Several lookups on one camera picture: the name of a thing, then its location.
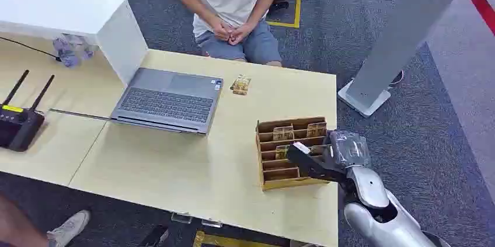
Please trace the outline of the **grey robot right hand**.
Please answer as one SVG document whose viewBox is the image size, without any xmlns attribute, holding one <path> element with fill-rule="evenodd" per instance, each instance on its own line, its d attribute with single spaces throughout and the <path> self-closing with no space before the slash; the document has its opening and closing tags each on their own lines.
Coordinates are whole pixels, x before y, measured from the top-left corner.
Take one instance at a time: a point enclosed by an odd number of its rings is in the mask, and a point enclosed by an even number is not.
<svg viewBox="0 0 495 247">
<path fill-rule="evenodd" d="M 289 146 L 287 157 L 301 173 L 314 179 L 354 182 L 357 186 L 377 183 L 365 137 L 346 130 L 329 131 L 319 149 L 322 157 L 316 159 L 307 145 L 295 142 Z"/>
</svg>

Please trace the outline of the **person's right hand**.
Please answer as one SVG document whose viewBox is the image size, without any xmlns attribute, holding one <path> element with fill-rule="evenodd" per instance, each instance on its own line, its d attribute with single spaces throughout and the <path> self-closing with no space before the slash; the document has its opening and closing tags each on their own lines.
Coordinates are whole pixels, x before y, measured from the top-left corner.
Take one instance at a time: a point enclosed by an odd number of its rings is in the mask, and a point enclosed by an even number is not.
<svg viewBox="0 0 495 247">
<path fill-rule="evenodd" d="M 215 36 L 220 40 L 230 40 L 233 28 L 229 24 L 225 23 L 221 19 L 216 19 L 210 24 L 210 26 L 212 27 Z"/>
</svg>

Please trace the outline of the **person's left hand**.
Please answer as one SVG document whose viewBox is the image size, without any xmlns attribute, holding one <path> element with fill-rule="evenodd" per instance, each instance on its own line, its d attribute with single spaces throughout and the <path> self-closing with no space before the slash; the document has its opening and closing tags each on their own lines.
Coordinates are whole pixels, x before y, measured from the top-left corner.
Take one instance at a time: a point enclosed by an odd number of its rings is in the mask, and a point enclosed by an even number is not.
<svg viewBox="0 0 495 247">
<path fill-rule="evenodd" d="M 239 44 L 253 31 L 254 28 L 255 25 L 251 23 L 245 23 L 244 25 L 233 29 L 233 31 L 231 31 L 229 34 L 228 43 L 232 46 Z"/>
</svg>

